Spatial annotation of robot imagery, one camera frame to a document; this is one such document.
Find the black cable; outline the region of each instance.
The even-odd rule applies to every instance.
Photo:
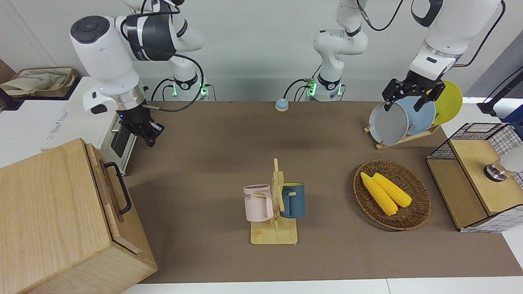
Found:
[[[164,86],[164,88],[162,89],[162,100],[165,101],[165,88],[174,88],[173,85],[167,85],[167,86]]]
[[[485,101],[487,101],[487,99],[490,98],[490,96],[492,96],[492,94],[494,94],[494,92],[499,89],[499,87],[501,87],[501,85],[503,85],[509,78],[511,78],[513,75],[515,75],[517,72],[519,72],[520,70],[523,69],[523,66],[516,69],[515,72],[513,72],[510,76],[508,76],[506,79],[504,79],[494,90],[492,90],[492,92],[490,94],[488,94],[486,97],[485,97],[485,100],[483,100],[483,103],[485,103]]]
[[[142,15],[139,15],[138,17],[148,16],[148,15],[155,15],[155,14],[158,15],[158,14],[178,14],[178,13],[180,13],[180,9],[178,9],[178,12],[155,12],[155,13],[151,13],[151,14],[142,14]],[[204,79],[203,79],[203,69],[201,68],[201,65],[196,60],[194,60],[194,59],[192,59],[192,58],[190,58],[188,56],[184,56],[184,55],[180,55],[180,54],[176,54],[176,53],[172,53],[172,52],[165,52],[165,51],[160,51],[160,50],[149,49],[149,48],[144,47],[144,46],[142,46],[140,44],[131,42],[129,40],[129,38],[127,37],[127,35],[123,31],[123,26],[125,25],[126,22],[127,22],[127,19],[124,19],[122,21],[122,23],[120,24],[120,32],[121,32],[122,36],[127,40],[127,42],[129,42],[130,44],[133,44],[134,46],[136,46],[138,48],[144,49],[144,50],[149,50],[149,51],[154,51],[156,53],[168,54],[168,55],[171,55],[171,56],[176,56],[176,57],[183,58],[183,59],[186,59],[186,60],[194,63],[196,65],[196,67],[198,68],[198,70],[200,71],[201,80],[204,81]],[[185,110],[189,106],[194,104],[194,102],[196,102],[196,100],[198,99],[199,96],[200,96],[200,90],[198,88],[198,91],[196,92],[196,96],[194,97],[194,99],[191,102],[189,102],[187,105],[185,105],[184,107],[181,107],[181,108],[178,108],[178,109],[165,109],[165,108],[160,107],[158,110],[165,111],[165,112],[179,112],[179,111]]]
[[[367,16],[367,19],[365,19],[365,17],[363,17],[363,19],[365,19],[365,21],[367,22],[367,24],[369,25],[369,27],[375,31],[384,31],[386,30],[392,23],[392,21],[394,20],[394,18],[396,17],[396,14],[397,12],[400,10],[400,7],[401,5],[403,4],[403,0],[400,0],[400,3],[397,5],[397,8],[396,8],[396,11],[394,12],[394,14],[392,15],[392,18],[391,20],[389,21],[389,23],[384,26],[383,28],[381,29],[377,29],[375,28],[371,23],[370,23],[370,19],[369,19],[369,16],[367,15],[367,12],[365,12],[365,9],[363,7],[361,7],[361,5],[359,4],[359,0],[356,0],[356,2],[358,3],[358,8],[359,10],[362,12],[362,15],[365,14]]]
[[[170,77],[165,78],[165,79],[163,79],[161,82],[159,82],[159,83],[156,85],[156,87],[154,88],[153,94],[151,95],[151,101],[154,101],[154,95],[156,94],[156,91],[158,91],[158,89],[160,88],[160,86],[161,86],[163,83],[165,83],[165,82],[167,82],[167,81],[169,81],[169,80],[170,80]]]
[[[300,91],[300,89],[303,88],[303,91],[305,92],[305,88],[307,88],[307,86],[301,86],[299,87],[297,90],[296,90],[296,93],[294,94],[294,102],[296,102],[296,98],[298,96],[298,92]]]
[[[145,9],[145,4],[147,3],[148,0],[144,0],[143,3],[142,3],[142,8],[140,9],[140,15],[144,15],[144,16],[148,16],[148,15],[158,15],[159,12],[153,12],[153,13],[143,13],[143,10]],[[178,6],[175,6],[176,8],[176,12],[175,13],[172,13],[172,14],[179,14],[180,13],[180,8]]]
[[[149,0],[143,0],[142,9],[140,10],[141,14],[143,14],[143,10],[145,9],[145,3],[147,3],[147,1],[149,1]]]
[[[490,30],[488,30],[488,33],[485,35],[485,38],[483,38],[483,41],[481,41],[481,44],[480,46],[477,48],[476,50],[476,53],[474,54],[474,56],[472,57],[472,59],[467,63],[467,64],[456,64],[454,65],[454,67],[467,67],[469,65],[472,64],[472,62],[474,61],[474,59],[476,59],[476,56],[480,53],[480,50],[481,48],[483,47],[483,44],[485,44],[485,42],[487,41],[488,37],[490,36],[491,32],[494,30],[494,28],[496,27],[497,23],[501,20],[501,18],[503,17],[503,15],[505,14],[505,10],[506,10],[506,4],[505,4],[505,1],[501,0],[501,13],[499,14],[499,16],[497,17],[497,20],[496,22],[494,22],[494,24],[492,25],[492,27],[490,28]]]
[[[289,92],[289,90],[291,89],[292,86],[294,86],[296,83],[299,83],[299,82],[307,82],[308,80],[306,78],[301,78],[299,80],[296,80],[294,82],[292,82],[289,87],[287,87],[287,90],[285,90],[285,94],[283,95],[283,98],[285,99],[285,97],[287,97],[287,93]]]
[[[314,76],[316,75],[316,73],[320,70],[320,68],[322,67],[322,63],[320,63],[320,65],[318,66],[318,68],[316,69],[316,71],[312,74],[311,78],[314,78]],[[303,94],[305,93],[305,91],[307,91],[307,89],[303,89],[303,91],[301,92],[301,95],[300,95],[300,98],[298,98],[298,101],[301,100],[301,97],[303,97]]]
[[[212,94],[214,95],[214,101],[218,101],[216,99],[216,89],[214,88],[214,86],[211,85],[211,84],[205,84],[205,87],[211,87],[212,88]]]
[[[340,101],[343,100],[343,95],[345,95],[345,90],[347,89],[347,86],[345,84],[341,85],[343,87],[342,97],[339,99]]]

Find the wooden crate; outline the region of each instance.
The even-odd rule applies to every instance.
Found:
[[[499,158],[488,140],[449,140],[455,159],[427,164],[460,231],[500,232],[523,223],[523,189],[513,177],[494,182],[483,168]]]
[[[157,270],[114,169],[81,139],[0,169],[0,293],[118,294]]]

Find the mug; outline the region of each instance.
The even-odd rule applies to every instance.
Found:
[[[298,219],[305,216],[305,184],[284,183],[281,192],[285,211],[280,212],[284,218]]]
[[[274,216],[270,185],[243,187],[243,199],[245,201],[245,216],[248,221],[266,221]]]

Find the plate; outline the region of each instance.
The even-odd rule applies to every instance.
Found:
[[[445,89],[435,102],[438,114],[433,122],[435,125],[440,125],[456,117],[463,104],[463,95],[459,87],[450,81],[443,81],[443,83]]]
[[[409,123],[414,124],[407,132],[409,135],[423,133],[432,125],[436,117],[436,105],[433,101],[423,105],[418,112],[414,110],[414,105],[419,99],[420,97],[405,97],[396,101],[407,113]]]
[[[408,116],[403,107],[392,104],[389,111],[384,109],[385,102],[374,107],[369,117],[370,134],[378,143],[393,145],[407,134]]]
[[[360,173],[369,176],[380,173],[412,198],[408,207],[398,207],[398,211],[387,216],[363,185]],[[430,215],[431,205],[427,188],[407,167],[394,161],[373,160],[362,165],[354,176],[354,195],[362,210],[378,224],[398,231],[410,230],[422,225]]]

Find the brown table mat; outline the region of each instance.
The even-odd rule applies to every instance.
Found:
[[[161,103],[176,108],[184,103]],[[513,276],[523,274],[500,234],[459,233],[425,163],[435,134],[377,151],[362,129],[376,103],[199,102],[155,111],[153,148],[138,140],[125,181],[158,263],[144,283]],[[270,184],[272,159],[305,183],[297,245],[251,245],[242,187]],[[388,232],[349,201],[369,160],[407,166],[426,185],[421,227]]]

